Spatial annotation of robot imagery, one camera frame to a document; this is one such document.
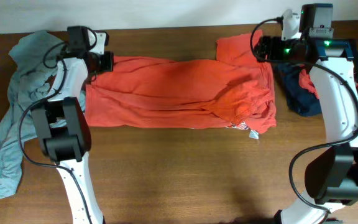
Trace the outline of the orange printed t-shirt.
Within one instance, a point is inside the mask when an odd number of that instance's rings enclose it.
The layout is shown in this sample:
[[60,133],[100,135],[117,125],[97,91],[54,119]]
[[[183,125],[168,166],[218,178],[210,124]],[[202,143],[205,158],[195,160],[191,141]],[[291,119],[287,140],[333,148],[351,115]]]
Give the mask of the orange printed t-shirt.
[[216,42],[216,57],[189,61],[116,56],[113,70],[86,86],[90,126],[234,128],[259,134],[276,126],[273,71],[250,48],[262,36]]

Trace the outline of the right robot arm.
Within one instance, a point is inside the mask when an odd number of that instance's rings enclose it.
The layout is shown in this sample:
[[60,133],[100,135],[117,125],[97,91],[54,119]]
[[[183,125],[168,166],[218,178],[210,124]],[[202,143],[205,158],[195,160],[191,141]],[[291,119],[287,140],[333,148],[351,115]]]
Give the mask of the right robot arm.
[[305,170],[305,191],[279,210],[274,223],[326,223],[328,216],[358,202],[358,94],[354,54],[346,40],[336,40],[333,5],[305,4],[286,10],[275,21],[280,37],[263,37],[252,51],[260,62],[310,68],[323,115],[326,142]]

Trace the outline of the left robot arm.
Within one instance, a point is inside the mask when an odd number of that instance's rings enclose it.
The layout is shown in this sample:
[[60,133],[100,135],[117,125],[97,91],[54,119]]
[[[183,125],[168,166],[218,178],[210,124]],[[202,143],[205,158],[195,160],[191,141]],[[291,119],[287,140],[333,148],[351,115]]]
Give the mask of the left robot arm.
[[86,26],[67,29],[68,41],[53,46],[57,74],[45,98],[26,109],[40,149],[62,178],[73,223],[104,223],[89,170],[91,133],[80,105],[83,86],[112,71],[112,52],[105,51],[109,35]]

